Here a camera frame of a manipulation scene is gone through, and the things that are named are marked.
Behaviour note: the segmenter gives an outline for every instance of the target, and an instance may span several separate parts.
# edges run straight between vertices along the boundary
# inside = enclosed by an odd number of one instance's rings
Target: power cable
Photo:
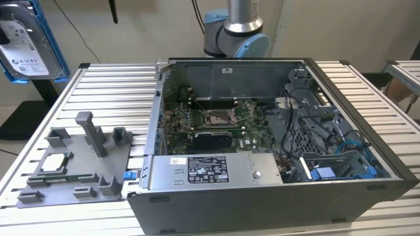
[[[199,10],[199,6],[196,5],[196,2],[195,2],[195,0],[191,0],[191,2],[192,2],[192,7],[195,8],[195,13],[196,13],[196,18],[197,18],[197,22],[199,22],[199,25],[200,25],[200,29],[201,29],[201,32],[203,32],[203,34],[204,34],[204,28],[203,28],[203,25],[201,25],[201,22],[203,22],[203,19],[201,19],[201,17],[200,17],[200,10]]]
[[[101,62],[100,62],[100,59],[97,58],[97,55],[95,54],[95,52],[92,51],[92,49],[91,49],[89,46],[87,45],[85,40],[84,40],[84,37],[81,36],[81,34],[80,34],[80,32],[79,32],[79,30],[77,30],[77,28],[76,28],[73,22],[72,22],[71,19],[67,17],[63,8],[60,7],[60,5],[59,5],[59,3],[56,2],[56,0],[52,0],[52,1],[53,1],[53,3],[57,5],[57,7],[59,7],[59,9],[60,9],[60,11],[61,11],[61,13],[63,13],[63,16],[65,17],[68,23],[71,23],[73,29],[76,30],[76,32],[77,32],[77,34],[79,34],[79,36],[80,36],[80,39],[81,39],[81,41],[84,42],[85,48],[91,51],[91,53],[92,53],[92,55],[95,56],[97,62],[101,63]]]
[[[11,151],[3,150],[3,149],[0,149],[0,151],[5,152],[5,153],[8,153],[8,154],[12,154],[12,155],[15,155],[15,156],[19,156],[17,153],[13,153],[13,152],[11,152]]]

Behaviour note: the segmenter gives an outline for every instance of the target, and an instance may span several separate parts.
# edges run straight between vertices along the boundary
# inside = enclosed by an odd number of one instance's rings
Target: barcode sticker
[[[187,165],[187,158],[185,157],[172,157],[169,164],[171,165]]]

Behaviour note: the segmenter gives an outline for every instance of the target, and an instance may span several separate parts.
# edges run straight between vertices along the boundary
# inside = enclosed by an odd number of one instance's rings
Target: gray plastic post
[[[79,112],[76,116],[76,124],[79,124],[84,129],[87,138],[89,139],[89,144],[93,147],[97,157],[104,157],[107,156],[107,150],[101,142],[103,139],[96,132],[92,118],[92,112]]]
[[[116,145],[125,145],[129,142],[128,134],[124,127],[115,127],[112,139]]]
[[[52,128],[45,139],[49,142],[52,148],[65,148],[63,139],[68,139],[69,137],[71,136],[68,135],[64,128]]]

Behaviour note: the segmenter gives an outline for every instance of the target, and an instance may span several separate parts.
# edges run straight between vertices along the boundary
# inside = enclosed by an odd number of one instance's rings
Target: power supply label
[[[188,158],[189,183],[227,183],[229,182],[225,156]]]

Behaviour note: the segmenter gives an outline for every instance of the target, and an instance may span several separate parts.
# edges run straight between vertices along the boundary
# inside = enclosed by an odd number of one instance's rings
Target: blue tab
[[[137,172],[136,171],[125,171],[123,175],[123,180],[136,180]]]

